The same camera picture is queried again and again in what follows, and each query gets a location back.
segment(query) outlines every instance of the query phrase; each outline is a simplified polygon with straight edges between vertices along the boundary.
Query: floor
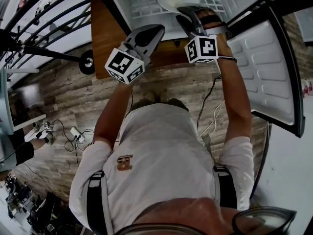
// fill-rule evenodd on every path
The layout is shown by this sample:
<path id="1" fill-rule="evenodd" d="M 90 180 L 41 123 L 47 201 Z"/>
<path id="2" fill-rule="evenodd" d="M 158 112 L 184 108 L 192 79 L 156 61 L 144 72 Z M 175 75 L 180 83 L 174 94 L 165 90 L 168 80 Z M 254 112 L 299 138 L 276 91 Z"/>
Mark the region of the floor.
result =
<path id="1" fill-rule="evenodd" d="M 312 62 L 313 49 L 307 48 L 301 42 L 300 32 L 293 15 L 286 16 L 286 29 L 291 38 L 299 64 L 301 78 L 313 78 Z M 79 56 L 84 47 L 74 54 Z M 214 77 L 219 75 L 214 64 L 201 66 L 181 66 L 177 69 L 166 67 L 153 69 L 146 72 L 134 87 L 134 101 L 148 96 L 150 91 L 166 91 L 168 98 L 178 98 L 189 108 L 194 121 L 197 120 L 201 103 L 212 86 Z M 95 75 L 83 75 L 76 63 L 56 60 L 41 69 L 39 74 L 33 74 L 21 81 L 10 93 L 13 104 L 21 99 L 25 107 L 29 107 L 32 114 L 47 114 L 50 122 L 60 120 L 65 127 L 65 134 L 69 139 L 73 136 L 70 129 L 76 126 L 81 132 L 95 124 L 109 97 L 117 84 L 112 78 L 97 80 Z M 214 109 L 223 100 L 222 83 L 217 82 L 212 95 L 207 100 L 200 121 L 201 133 L 214 119 Z M 227 114 L 223 106 L 214 124 L 206 133 L 211 135 L 213 155 L 217 158 L 224 144 L 227 128 Z M 258 172 L 262 159 L 267 123 L 258 118 L 253 118 L 253 153 L 255 173 Z M 91 141 L 92 133 L 85 133 L 86 143 Z M 35 157 L 19 165 L 13 173 L 17 178 L 26 181 L 35 193 L 45 197 L 48 190 L 52 190 L 64 201 L 68 201 L 71 181 L 77 170 L 75 150 L 68 152 L 64 148 L 67 141 L 59 122 L 54 123 L 56 141 L 51 147 L 46 145 L 38 150 Z M 77 150 L 77 160 L 80 161 L 82 152 Z"/>

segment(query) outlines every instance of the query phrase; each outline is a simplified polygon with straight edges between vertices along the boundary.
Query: refrigerator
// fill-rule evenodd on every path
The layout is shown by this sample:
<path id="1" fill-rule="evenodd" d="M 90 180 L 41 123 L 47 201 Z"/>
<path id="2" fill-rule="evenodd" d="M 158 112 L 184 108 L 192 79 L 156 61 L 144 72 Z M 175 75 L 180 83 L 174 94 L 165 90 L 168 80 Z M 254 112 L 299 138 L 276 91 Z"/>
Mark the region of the refrigerator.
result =
<path id="1" fill-rule="evenodd" d="M 187 38 L 177 13 L 157 0 L 102 0 L 127 35 L 148 24 L 165 26 L 163 41 Z M 280 11 L 270 0 L 200 0 L 227 23 L 228 44 L 244 79 L 252 113 L 301 137 L 303 98 L 296 58 Z"/>

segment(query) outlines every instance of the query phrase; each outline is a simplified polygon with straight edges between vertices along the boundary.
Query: bracelet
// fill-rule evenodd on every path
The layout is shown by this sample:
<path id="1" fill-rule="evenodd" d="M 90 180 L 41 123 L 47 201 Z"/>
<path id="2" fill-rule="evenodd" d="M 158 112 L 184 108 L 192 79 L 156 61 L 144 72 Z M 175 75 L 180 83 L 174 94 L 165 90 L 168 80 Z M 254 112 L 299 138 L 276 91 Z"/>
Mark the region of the bracelet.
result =
<path id="1" fill-rule="evenodd" d="M 237 63 L 237 59 L 234 57 L 227 57 L 227 56 L 219 56 L 218 59 L 226 59 L 226 60 L 233 60 Z"/>

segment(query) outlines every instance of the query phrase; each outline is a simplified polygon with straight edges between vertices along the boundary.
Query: black cable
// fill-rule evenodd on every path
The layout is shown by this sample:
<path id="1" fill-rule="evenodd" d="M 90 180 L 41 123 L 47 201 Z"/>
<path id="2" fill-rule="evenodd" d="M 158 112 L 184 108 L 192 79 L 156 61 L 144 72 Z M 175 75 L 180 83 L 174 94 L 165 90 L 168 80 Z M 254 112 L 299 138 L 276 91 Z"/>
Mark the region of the black cable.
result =
<path id="1" fill-rule="evenodd" d="M 199 122 L 200 122 L 200 118 L 201 118 L 201 115 L 202 115 L 202 112 L 203 112 L 203 109 L 204 109 L 205 101 L 206 101 L 207 98 L 211 95 L 211 93 L 212 93 L 212 91 L 213 91 L 213 88 L 214 88 L 214 86 L 215 86 L 216 80 L 217 80 L 217 79 L 221 79 L 221 78 L 222 78 L 222 75 L 219 75 L 219 76 L 217 76 L 216 78 L 214 78 L 214 81 L 213 81 L 213 85 L 212 85 L 212 87 L 211 87 L 211 90 L 210 90 L 210 92 L 208 93 L 208 95 L 206 95 L 206 97 L 205 97 L 204 100 L 203 100 L 202 108 L 201 108 L 201 110 L 200 110 L 199 117 L 198 117 L 198 120 L 197 120 L 197 129 L 198 129 L 198 127 L 199 127 Z"/>
<path id="2" fill-rule="evenodd" d="M 133 102 L 134 102 L 134 96 L 133 96 L 133 91 L 132 91 L 132 103 L 131 103 L 131 107 L 129 108 L 129 111 L 128 111 L 127 115 L 128 115 L 128 114 L 131 112 L 131 110 L 132 110 Z"/>
<path id="3" fill-rule="evenodd" d="M 24 165 L 26 165 L 28 167 L 28 169 L 30 169 L 30 171 L 34 174 L 37 174 L 39 177 L 41 177 L 41 179 L 45 182 L 45 184 L 48 186 L 48 188 L 50 189 L 50 191 L 53 192 L 53 190 L 50 188 L 50 186 L 48 185 L 48 183 L 46 182 L 46 180 L 44 180 L 44 178 L 42 176 L 40 176 L 38 173 L 34 172 L 25 162 L 23 163 Z"/>
<path id="4" fill-rule="evenodd" d="M 55 120 L 54 122 L 51 123 L 51 125 L 53 125 L 56 121 L 59 121 L 59 122 L 62 124 L 63 134 L 64 134 L 64 136 L 65 136 L 66 139 L 67 139 L 67 141 L 64 143 L 64 148 L 65 148 L 65 150 L 67 150 L 68 152 L 72 152 L 72 151 L 74 150 L 73 142 L 75 141 L 76 136 L 75 136 L 75 138 L 74 138 L 73 140 L 70 140 L 70 139 L 67 137 L 67 135 L 65 134 L 64 125 L 63 125 L 63 123 L 62 123 L 60 120 L 58 120 L 58 119 Z M 70 142 L 70 144 L 72 145 L 72 150 L 69 150 L 69 149 L 66 148 L 66 143 L 67 143 L 67 142 Z"/>
<path id="5" fill-rule="evenodd" d="M 17 151 L 19 148 L 21 148 L 23 144 L 25 144 L 26 142 L 30 142 L 30 141 L 32 141 L 33 139 L 35 139 L 35 138 L 33 138 L 32 140 L 28 141 L 35 133 L 37 133 L 37 132 L 34 132 L 34 133 L 27 139 L 27 141 L 25 141 L 24 143 L 22 143 L 22 144 L 21 144 L 15 151 L 13 151 L 9 156 L 7 156 L 6 158 L 5 158 L 5 157 L 1 158 L 1 159 L 0 159 L 0 164 L 3 163 L 4 161 L 6 161 L 7 159 L 9 159 L 13 154 L 15 154 L 16 151 Z"/>
<path id="6" fill-rule="evenodd" d="M 77 168 L 79 167 L 79 164 L 78 164 L 78 156 L 77 156 L 77 147 L 76 147 L 76 144 L 77 144 L 77 140 L 75 141 L 75 154 L 76 154 L 76 162 L 77 162 Z"/>
<path id="7" fill-rule="evenodd" d="M 82 134 L 84 134 L 85 132 L 92 132 L 92 133 L 94 133 L 94 131 L 91 130 L 91 129 L 86 129 L 85 131 L 82 132 Z"/>

